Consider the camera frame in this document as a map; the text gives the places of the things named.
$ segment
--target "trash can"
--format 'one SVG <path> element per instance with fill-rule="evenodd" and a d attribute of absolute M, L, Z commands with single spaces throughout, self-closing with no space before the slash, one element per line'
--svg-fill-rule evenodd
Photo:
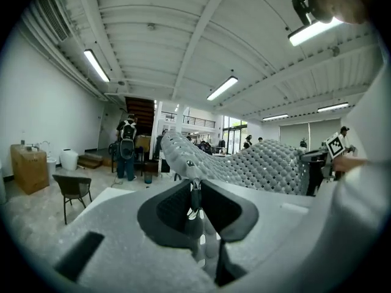
<path fill-rule="evenodd" d="M 147 184 L 152 183 L 152 173 L 150 172 L 144 172 L 144 182 Z"/>
<path fill-rule="evenodd" d="M 46 158 L 46 164 L 48 166 L 48 175 L 50 180 L 54 180 L 53 174 L 56 173 L 57 160 L 53 157 Z"/>
<path fill-rule="evenodd" d="M 0 204 L 5 204 L 7 198 L 5 197 L 5 185 L 4 180 L 2 178 L 2 165 L 0 161 Z"/>
<path fill-rule="evenodd" d="M 62 168 L 66 170 L 76 170 L 78 168 L 79 154 L 71 149 L 61 151 L 60 161 Z"/>
<path fill-rule="evenodd" d="M 146 162 L 144 165 L 144 182 L 147 184 L 152 183 L 153 174 L 158 171 L 157 162 Z"/>

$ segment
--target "man with backpack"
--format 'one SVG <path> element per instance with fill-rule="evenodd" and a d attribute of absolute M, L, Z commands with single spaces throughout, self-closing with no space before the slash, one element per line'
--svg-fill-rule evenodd
<path fill-rule="evenodd" d="M 117 175 L 123 178 L 125 171 L 128 181 L 137 177 L 134 175 L 134 137 L 136 136 L 136 119 L 129 114 L 128 119 L 121 121 L 117 127 L 118 155 Z"/>

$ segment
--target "hand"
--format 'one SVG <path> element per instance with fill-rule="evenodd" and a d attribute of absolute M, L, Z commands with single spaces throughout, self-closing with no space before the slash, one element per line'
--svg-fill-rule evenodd
<path fill-rule="evenodd" d="M 366 162 L 366 159 L 353 159 L 339 155 L 334 158 L 332 165 L 335 172 L 348 172 L 354 167 L 364 165 Z"/>

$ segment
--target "balcony railing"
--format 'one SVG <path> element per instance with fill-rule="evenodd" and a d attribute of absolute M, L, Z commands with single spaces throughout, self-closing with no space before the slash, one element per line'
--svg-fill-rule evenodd
<path fill-rule="evenodd" d="M 161 112 L 161 118 L 167 121 L 176 121 L 177 116 L 178 115 L 175 113 Z M 216 125 L 216 122 L 213 120 L 204 120 L 202 118 L 196 118 L 191 116 L 183 116 L 183 123 L 208 128 L 214 128 Z"/>

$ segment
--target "gray fabric mesh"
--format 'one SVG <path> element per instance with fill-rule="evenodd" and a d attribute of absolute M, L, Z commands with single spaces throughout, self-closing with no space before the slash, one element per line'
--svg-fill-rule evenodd
<path fill-rule="evenodd" d="M 264 140 L 226 157 L 206 154 L 186 137 L 167 132 L 161 147 L 167 163 L 176 173 L 190 179 L 218 179 L 255 190 L 305 195 L 309 166 L 300 161 L 302 150 Z M 193 161 L 190 169 L 187 161 Z"/>

